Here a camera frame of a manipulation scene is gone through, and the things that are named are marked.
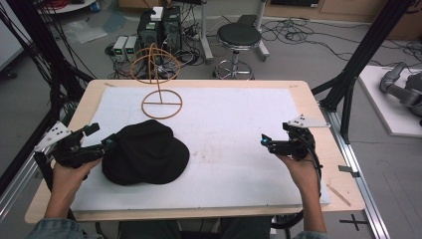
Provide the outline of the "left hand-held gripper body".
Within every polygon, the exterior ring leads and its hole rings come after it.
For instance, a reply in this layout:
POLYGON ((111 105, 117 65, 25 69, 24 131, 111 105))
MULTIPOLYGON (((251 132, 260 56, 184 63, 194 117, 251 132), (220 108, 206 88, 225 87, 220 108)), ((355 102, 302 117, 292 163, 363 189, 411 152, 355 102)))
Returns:
POLYGON ((62 166, 78 168, 103 157, 101 143, 82 147, 84 137, 83 128, 71 131, 57 121, 36 146, 42 149, 54 144, 56 147, 50 152, 50 156, 62 166))

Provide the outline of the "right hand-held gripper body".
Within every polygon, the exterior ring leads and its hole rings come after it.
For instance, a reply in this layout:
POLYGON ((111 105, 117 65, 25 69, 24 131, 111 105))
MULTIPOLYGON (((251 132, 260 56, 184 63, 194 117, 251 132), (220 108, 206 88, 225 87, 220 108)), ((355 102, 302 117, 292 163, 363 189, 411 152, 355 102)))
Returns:
POLYGON ((291 155, 297 160, 304 159, 308 154, 316 155, 316 141, 310 131, 311 127, 330 127, 330 123, 322 119, 313 119, 300 115, 283 123, 288 140, 273 140, 268 138, 268 151, 276 155, 291 155))

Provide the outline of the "black hat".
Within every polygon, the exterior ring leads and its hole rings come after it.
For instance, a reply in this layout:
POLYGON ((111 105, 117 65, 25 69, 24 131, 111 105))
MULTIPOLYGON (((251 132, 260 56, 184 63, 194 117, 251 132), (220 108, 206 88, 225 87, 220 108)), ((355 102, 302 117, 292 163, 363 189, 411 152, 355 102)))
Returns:
POLYGON ((114 146, 103 156, 103 175, 118 185, 166 184, 186 168, 190 152, 173 130, 149 119, 108 137, 114 146))

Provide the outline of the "wooden hat stand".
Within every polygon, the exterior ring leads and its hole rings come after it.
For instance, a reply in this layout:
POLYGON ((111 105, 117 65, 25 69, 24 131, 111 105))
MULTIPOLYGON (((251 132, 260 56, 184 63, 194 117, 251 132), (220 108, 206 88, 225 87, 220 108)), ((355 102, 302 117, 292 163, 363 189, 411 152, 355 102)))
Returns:
POLYGON ((155 86, 141 101, 140 108, 149 118, 166 120, 175 117, 183 107, 182 97, 164 89, 163 84, 175 80, 180 72, 179 61, 155 43, 135 53, 130 63, 130 76, 145 85, 155 86))

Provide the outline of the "person's left hand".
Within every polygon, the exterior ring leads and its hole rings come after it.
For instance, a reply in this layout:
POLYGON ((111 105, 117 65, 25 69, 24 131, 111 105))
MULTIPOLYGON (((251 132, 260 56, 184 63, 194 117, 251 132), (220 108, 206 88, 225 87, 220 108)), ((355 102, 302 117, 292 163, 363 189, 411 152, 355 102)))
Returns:
POLYGON ((54 165, 52 197, 58 201, 72 202, 77 191, 81 187, 84 178, 90 174, 102 160, 97 160, 83 164, 78 168, 62 166, 59 163, 54 165))

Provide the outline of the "person's right hand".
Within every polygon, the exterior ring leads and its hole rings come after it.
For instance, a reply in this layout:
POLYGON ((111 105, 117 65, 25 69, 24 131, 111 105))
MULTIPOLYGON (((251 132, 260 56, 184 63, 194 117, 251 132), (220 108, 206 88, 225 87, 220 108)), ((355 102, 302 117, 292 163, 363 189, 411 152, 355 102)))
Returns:
POLYGON ((318 177, 312 157, 307 155, 302 160, 296 160, 291 156, 279 155, 279 159, 286 165, 301 196, 319 199, 318 177))

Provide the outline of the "white foam mat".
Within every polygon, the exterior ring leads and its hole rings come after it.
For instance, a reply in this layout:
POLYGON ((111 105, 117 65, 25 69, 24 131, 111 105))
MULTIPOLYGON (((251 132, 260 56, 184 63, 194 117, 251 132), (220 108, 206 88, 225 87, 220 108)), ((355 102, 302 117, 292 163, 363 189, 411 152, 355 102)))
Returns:
POLYGON ((300 193, 261 137, 285 140, 300 115, 291 92, 265 88, 180 88, 181 108, 153 106, 190 151, 183 173, 163 185, 116 185, 96 167, 72 205, 76 211, 298 206, 300 193))

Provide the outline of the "wooden stick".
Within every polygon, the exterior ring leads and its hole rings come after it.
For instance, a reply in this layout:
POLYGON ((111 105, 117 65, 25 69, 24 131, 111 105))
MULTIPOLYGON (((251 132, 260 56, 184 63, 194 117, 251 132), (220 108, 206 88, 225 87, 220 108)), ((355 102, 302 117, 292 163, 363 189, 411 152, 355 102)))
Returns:
POLYGON ((326 187, 330 189, 332 193, 335 194, 344 204, 346 204, 347 206, 351 206, 351 203, 334 187, 330 186, 329 184, 327 184, 326 187))

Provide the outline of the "white power supply unit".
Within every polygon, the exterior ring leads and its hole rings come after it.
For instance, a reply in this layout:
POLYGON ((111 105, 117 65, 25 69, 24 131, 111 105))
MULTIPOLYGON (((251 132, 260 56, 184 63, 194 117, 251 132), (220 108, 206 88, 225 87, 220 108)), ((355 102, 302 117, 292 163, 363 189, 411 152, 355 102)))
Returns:
POLYGON ((136 36, 129 36, 125 43, 125 52, 127 59, 133 62, 136 59, 136 53, 139 49, 139 43, 136 36))
POLYGON ((114 52, 114 56, 118 62, 124 62, 127 60, 126 51, 125 51, 126 41, 127 41, 126 36, 119 36, 113 45, 112 49, 114 52))

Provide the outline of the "white platform board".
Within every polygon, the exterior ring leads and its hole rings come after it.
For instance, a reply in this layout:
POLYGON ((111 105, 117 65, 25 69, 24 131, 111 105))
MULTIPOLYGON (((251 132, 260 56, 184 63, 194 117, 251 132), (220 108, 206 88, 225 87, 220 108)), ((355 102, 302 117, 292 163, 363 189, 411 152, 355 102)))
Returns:
POLYGON ((391 135, 422 137, 421 118, 412 114, 398 99, 379 89, 381 79, 388 71, 388 67, 367 66, 361 72, 359 81, 391 135))

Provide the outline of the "black round stool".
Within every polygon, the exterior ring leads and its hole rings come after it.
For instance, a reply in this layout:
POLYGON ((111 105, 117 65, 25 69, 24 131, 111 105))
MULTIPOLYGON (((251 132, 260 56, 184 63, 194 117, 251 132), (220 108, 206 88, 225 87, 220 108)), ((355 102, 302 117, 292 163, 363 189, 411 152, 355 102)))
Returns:
POLYGON ((214 67, 213 76, 220 80, 254 80, 252 68, 239 60, 241 51, 255 50, 261 43, 261 34, 253 26, 242 23, 230 23, 217 31, 220 45, 232 51, 230 60, 223 60, 214 67))

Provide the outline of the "black computer tower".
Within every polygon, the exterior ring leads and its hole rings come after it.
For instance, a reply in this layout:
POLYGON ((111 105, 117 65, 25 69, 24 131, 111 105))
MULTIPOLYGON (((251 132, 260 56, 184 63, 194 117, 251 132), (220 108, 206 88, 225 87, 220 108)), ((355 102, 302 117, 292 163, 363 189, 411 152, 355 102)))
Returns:
POLYGON ((174 6, 164 11, 162 18, 164 29, 163 44, 171 53, 175 53, 181 49, 181 16, 180 7, 174 6))
POLYGON ((163 42, 163 26, 161 21, 152 21, 153 10, 144 11, 139 19, 137 36, 142 47, 149 47, 151 44, 160 46, 163 42))

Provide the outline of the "white box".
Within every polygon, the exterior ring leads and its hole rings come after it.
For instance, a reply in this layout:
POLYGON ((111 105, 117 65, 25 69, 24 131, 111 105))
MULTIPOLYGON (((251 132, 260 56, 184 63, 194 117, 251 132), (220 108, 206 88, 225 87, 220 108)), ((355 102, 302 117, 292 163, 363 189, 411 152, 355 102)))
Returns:
POLYGON ((160 6, 155 6, 152 8, 152 12, 150 14, 150 20, 153 22, 159 22, 162 20, 163 17, 163 8, 160 6))

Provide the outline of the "aluminium rail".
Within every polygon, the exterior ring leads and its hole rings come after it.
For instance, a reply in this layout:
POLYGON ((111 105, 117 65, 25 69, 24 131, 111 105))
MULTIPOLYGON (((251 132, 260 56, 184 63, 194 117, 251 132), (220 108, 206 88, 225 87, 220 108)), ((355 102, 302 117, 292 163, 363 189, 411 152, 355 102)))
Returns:
POLYGON ((46 154, 50 150, 49 147, 40 149, 38 146, 24 161, 17 175, 11 180, 11 183, 6 187, 5 192, 0 195, 0 224, 5 220, 15 202, 24 192, 24 189, 32 178, 42 178, 36 157, 38 155, 46 154))
POLYGON ((341 169, 345 169, 355 180, 357 187, 360 191, 362 199, 364 201, 364 214, 370 231, 372 232, 374 239, 390 239, 390 235, 379 213, 375 200, 370 192, 370 189, 366 183, 363 172, 358 163, 357 157, 352 149, 352 146, 343 138, 340 134, 340 118, 337 113, 329 112, 328 110, 320 109, 324 118, 331 124, 331 133, 338 145, 338 148, 345 160, 346 166, 342 166, 341 169))

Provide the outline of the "black metal frame post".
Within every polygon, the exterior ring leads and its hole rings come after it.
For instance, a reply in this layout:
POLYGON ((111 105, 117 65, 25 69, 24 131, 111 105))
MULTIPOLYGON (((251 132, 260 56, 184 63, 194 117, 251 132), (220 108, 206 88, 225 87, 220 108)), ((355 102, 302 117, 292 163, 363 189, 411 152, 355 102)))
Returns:
POLYGON ((412 4, 413 0, 387 0, 343 70, 335 78, 312 89, 314 96, 329 90, 327 96, 319 103, 330 113, 335 113, 338 104, 343 101, 339 133, 346 143, 349 143, 349 121, 355 82, 412 4))
POLYGON ((6 3, 26 30, 30 37, 29 42, 25 41, 24 33, 7 15, 1 3, 0 20, 18 40, 50 87, 51 108, 0 176, 0 196, 10 188, 12 180, 17 177, 35 143, 59 118, 61 110, 74 109, 75 104, 81 100, 85 92, 82 83, 87 84, 94 80, 92 76, 72 65, 64 56, 45 23, 44 10, 39 0, 6 0, 6 3))

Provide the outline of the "white desk leg frame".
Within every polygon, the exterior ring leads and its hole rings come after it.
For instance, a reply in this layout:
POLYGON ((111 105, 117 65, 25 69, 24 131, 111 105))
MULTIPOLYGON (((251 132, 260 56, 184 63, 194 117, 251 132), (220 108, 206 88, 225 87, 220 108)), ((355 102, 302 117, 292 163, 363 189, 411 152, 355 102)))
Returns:
MULTIPOLYGON (((234 51, 249 51, 259 49, 263 61, 270 57, 270 52, 261 40, 261 26, 264 16, 265 6, 268 0, 259 0, 256 20, 252 24, 230 23, 220 28, 222 36, 221 42, 231 47, 234 51)), ((207 0, 200 0, 201 7, 201 32, 200 43, 203 49, 205 63, 210 64, 214 60, 213 53, 206 36, 207 0)))

